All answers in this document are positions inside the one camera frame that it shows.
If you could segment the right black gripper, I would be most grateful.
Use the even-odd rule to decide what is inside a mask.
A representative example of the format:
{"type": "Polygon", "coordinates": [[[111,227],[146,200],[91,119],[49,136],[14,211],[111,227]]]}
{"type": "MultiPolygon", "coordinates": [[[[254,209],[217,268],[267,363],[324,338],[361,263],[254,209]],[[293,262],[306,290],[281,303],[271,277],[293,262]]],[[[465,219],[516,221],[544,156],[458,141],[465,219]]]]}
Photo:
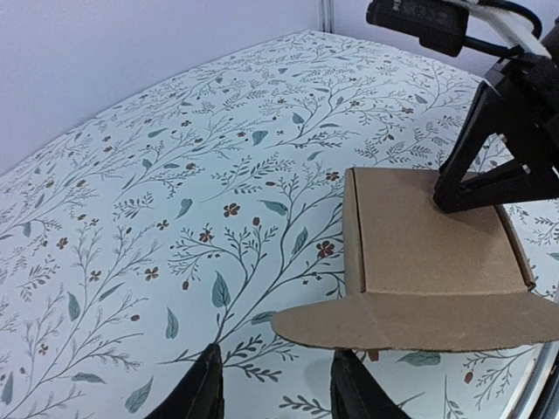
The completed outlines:
{"type": "Polygon", "coordinates": [[[480,83],[455,146],[439,169],[433,201],[445,213],[558,197],[558,34],[534,53],[500,59],[480,83]],[[487,137],[513,157],[484,174],[468,172],[487,137]]]}

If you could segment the brown cardboard box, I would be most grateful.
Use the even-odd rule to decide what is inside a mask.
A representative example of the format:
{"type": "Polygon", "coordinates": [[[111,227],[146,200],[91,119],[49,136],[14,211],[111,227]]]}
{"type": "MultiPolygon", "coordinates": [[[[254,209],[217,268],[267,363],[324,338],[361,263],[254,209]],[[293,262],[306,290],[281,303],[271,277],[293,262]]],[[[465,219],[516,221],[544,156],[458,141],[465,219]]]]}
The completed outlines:
{"type": "Polygon", "coordinates": [[[558,306],[500,206],[447,215],[424,169],[350,168],[342,204],[343,298],[275,313],[305,347],[444,353],[555,341],[558,306]]]}

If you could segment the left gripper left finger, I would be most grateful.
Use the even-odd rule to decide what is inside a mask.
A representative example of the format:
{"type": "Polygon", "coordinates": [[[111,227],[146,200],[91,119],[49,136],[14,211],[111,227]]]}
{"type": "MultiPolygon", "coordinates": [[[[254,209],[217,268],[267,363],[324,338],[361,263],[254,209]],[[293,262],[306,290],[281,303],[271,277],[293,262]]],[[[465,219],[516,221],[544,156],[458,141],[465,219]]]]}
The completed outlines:
{"type": "Polygon", "coordinates": [[[210,343],[147,419],[223,419],[224,378],[220,346],[210,343]]]}

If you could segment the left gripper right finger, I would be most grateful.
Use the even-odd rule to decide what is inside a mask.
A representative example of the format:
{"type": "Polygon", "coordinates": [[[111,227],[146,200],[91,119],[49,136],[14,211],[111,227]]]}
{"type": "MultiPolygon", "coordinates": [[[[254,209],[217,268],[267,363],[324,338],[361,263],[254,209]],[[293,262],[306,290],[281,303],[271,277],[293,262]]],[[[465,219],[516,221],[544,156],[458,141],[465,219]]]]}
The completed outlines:
{"type": "Polygon", "coordinates": [[[336,350],[330,373],[334,419],[410,419],[351,350],[336,350]]]}

